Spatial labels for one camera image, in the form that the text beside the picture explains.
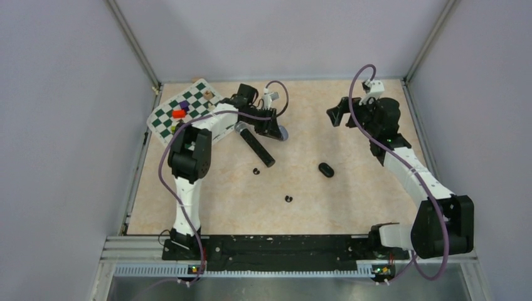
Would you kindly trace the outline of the lavender earbud charging case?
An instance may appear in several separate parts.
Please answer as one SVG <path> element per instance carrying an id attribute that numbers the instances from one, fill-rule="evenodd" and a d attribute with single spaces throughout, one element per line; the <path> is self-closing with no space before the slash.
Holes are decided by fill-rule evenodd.
<path id="1" fill-rule="evenodd" d="M 282 139 L 281 141 L 286 141 L 289 138 L 289 134 L 287 129 L 284 126 L 279 126 L 279 131 L 281 133 Z"/>

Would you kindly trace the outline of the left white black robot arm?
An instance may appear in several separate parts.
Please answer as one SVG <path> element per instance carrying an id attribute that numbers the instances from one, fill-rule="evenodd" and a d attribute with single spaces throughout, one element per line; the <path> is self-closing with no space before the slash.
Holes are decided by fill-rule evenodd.
<path id="1" fill-rule="evenodd" d="M 186 259 L 196 258 L 201 251 L 200 192 L 203 178 L 210 170 L 213 145 L 234 130 L 266 167 L 273 166 L 275 159 L 256 135 L 287 140 L 287 131 L 277 122 L 280 113 L 272 107 L 277 99 L 279 94 L 271 92 L 268 86 L 260 93 L 242 83 L 237 93 L 220 100 L 207 115 L 180 123 L 176 128 L 163 156 L 176 185 L 172 194 L 177 210 L 169 242 Z"/>

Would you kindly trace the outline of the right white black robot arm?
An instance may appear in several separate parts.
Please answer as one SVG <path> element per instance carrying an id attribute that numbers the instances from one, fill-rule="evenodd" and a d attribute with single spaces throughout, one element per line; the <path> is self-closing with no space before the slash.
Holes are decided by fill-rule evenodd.
<path id="1" fill-rule="evenodd" d="M 385 223 L 371 227 L 368 251 L 385 258 L 393 248 L 414 251 L 420 258 L 469 253 L 474 248 L 474 203 L 442 185 L 420 162 L 411 144 L 399 132 L 400 105 L 392 98 L 343 97 L 326 111 L 333 126 L 344 115 L 347 127 L 363 129 L 370 136 L 370 151 L 388 169 L 418 208 L 413 224 Z"/>

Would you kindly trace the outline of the black earbud charging case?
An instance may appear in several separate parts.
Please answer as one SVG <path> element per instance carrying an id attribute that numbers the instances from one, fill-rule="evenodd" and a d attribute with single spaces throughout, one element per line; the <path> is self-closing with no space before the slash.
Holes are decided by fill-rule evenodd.
<path id="1" fill-rule="evenodd" d="M 332 178 L 335 175 L 334 169 L 326 162 L 321 162 L 318 165 L 318 170 L 327 178 Z"/>

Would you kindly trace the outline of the black silver microphone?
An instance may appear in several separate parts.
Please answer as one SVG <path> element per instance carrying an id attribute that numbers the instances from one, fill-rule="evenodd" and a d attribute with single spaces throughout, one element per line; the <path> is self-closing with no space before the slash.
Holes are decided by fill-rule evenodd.
<path id="1" fill-rule="evenodd" d="M 251 150 L 264 163 L 266 167 L 272 167 L 275 164 L 275 159 L 266 150 L 266 148 L 258 141 L 258 139 L 249 131 L 248 127 L 243 122 L 235 124 L 235 131 L 248 144 Z"/>

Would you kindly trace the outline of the wooden cube piece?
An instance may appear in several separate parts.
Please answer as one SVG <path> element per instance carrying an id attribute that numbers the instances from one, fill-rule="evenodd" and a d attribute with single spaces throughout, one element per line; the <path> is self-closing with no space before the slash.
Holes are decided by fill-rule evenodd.
<path id="1" fill-rule="evenodd" d="M 211 91 L 207 90 L 203 93 L 203 98 L 206 100 L 211 100 L 213 98 L 213 94 Z"/>

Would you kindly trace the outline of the green white chessboard mat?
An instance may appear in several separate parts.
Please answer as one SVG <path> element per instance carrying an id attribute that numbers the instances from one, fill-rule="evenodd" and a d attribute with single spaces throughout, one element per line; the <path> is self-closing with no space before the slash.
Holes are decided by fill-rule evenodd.
<path id="1" fill-rule="evenodd" d="M 147 126 L 163 146 L 167 146 L 179 123 L 207 116 L 199 121 L 209 125 L 212 141 L 216 144 L 226 137 L 237 123 L 233 107 L 222 103 L 223 97 L 205 79 L 201 78 L 169 100 L 159 104 L 150 114 Z M 231 114 L 215 113 L 231 110 Z"/>

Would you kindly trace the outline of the purple block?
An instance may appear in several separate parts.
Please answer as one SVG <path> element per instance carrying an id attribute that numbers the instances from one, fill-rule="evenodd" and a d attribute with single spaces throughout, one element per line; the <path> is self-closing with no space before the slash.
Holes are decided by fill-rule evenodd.
<path id="1" fill-rule="evenodd" d="M 179 108 L 187 112 L 189 110 L 189 102 L 186 100 L 179 102 Z"/>

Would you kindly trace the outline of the red block upper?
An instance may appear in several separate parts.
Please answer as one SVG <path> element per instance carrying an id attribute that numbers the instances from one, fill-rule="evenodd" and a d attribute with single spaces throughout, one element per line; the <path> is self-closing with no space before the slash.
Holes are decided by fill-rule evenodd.
<path id="1" fill-rule="evenodd" d="M 173 110 L 171 113 L 171 117 L 174 119 L 182 119 L 185 118 L 187 113 L 184 110 Z"/>

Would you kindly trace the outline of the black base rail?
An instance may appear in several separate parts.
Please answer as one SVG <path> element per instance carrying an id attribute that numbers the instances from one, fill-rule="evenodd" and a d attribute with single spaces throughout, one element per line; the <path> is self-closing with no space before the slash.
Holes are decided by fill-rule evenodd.
<path id="1" fill-rule="evenodd" d="M 211 235 L 190 249 L 166 239 L 163 260 L 206 261 L 209 272 L 350 272 L 363 260 L 406 260 L 401 248 L 357 235 Z"/>

